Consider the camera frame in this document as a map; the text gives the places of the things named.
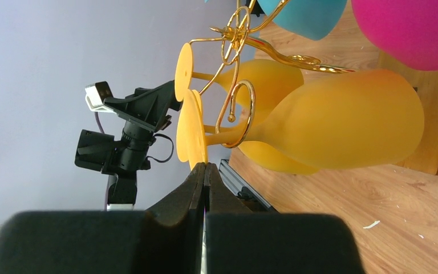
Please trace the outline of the teal wine glass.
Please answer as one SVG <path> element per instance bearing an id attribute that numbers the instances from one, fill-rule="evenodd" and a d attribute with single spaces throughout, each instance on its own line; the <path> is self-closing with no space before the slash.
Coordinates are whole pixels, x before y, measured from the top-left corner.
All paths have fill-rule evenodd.
<path id="1" fill-rule="evenodd" d="M 329 35 L 347 5 L 346 0 L 259 0 L 258 3 L 266 19 L 257 26 L 257 31 L 274 23 L 284 30 L 313 41 Z"/>

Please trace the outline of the pink wine glass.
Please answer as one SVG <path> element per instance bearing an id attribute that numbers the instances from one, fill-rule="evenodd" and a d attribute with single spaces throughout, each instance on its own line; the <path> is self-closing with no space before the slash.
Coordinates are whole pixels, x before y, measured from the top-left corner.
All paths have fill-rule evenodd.
<path id="1" fill-rule="evenodd" d="M 438 0 L 352 1 L 365 37 L 406 66 L 438 70 Z"/>

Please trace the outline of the yellow wine glass taken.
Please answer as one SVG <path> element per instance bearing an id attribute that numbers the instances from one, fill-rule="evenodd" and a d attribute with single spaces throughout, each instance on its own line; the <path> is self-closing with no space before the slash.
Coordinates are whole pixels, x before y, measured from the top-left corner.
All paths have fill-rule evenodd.
<path id="1" fill-rule="evenodd" d="M 182 102 L 176 132 L 176 151 L 179 161 L 187 162 L 193 170 L 196 164 L 208 162 L 202 101 L 196 90 L 185 89 Z"/>

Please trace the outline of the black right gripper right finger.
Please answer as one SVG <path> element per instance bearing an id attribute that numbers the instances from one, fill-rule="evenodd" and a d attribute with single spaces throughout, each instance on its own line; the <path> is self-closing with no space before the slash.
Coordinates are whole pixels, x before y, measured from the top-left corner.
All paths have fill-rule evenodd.
<path id="1" fill-rule="evenodd" d="M 205 165 L 208 273 L 364 273 L 354 236 L 323 213 L 253 212 Z"/>

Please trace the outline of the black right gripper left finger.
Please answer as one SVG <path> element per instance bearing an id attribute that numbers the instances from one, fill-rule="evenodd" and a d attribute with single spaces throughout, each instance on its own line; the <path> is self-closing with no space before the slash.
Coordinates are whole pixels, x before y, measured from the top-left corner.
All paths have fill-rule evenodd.
<path id="1" fill-rule="evenodd" d="M 199 273 L 206 164 L 145 211 L 27 211 L 0 229 L 0 273 Z"/>

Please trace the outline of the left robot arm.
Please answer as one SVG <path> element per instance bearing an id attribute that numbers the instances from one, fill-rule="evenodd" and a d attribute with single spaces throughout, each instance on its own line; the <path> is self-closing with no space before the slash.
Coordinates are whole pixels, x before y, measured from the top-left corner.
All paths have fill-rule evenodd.
<path id="1" fill-rule="evenodd" d="M 171 124 L 168 111 L 181 110 L 182 104 L 175 96 L 175 82 L 170 80 L 155 88 L 136 88 L 122 99 L 112 95 L 106 81 L 87 86 L 85 92 L 92 112 L 114 113 L 125 125 L 119 140 L 103 130 L 82 130 L 75 165 L 108 175 L 106 211 L 132 210 L 137 196 L 136 173 L 150 169 L 154 158 L 148 155 L 148 150 Z"/>

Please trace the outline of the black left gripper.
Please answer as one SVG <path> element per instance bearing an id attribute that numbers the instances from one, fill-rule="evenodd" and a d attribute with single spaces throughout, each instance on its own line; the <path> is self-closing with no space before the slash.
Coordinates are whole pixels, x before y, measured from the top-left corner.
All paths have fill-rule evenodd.
<path id="1" fill-rule="evenodd" d="M 164 130 L 172 123 L 168 110 L 181 110 L 181 102 L 175 96 L 174 80 L 156 88 L 136 88 L 133 94 L 123 99 L 106 98 L 104 105 L 118 117 L 150 132 Z"/>

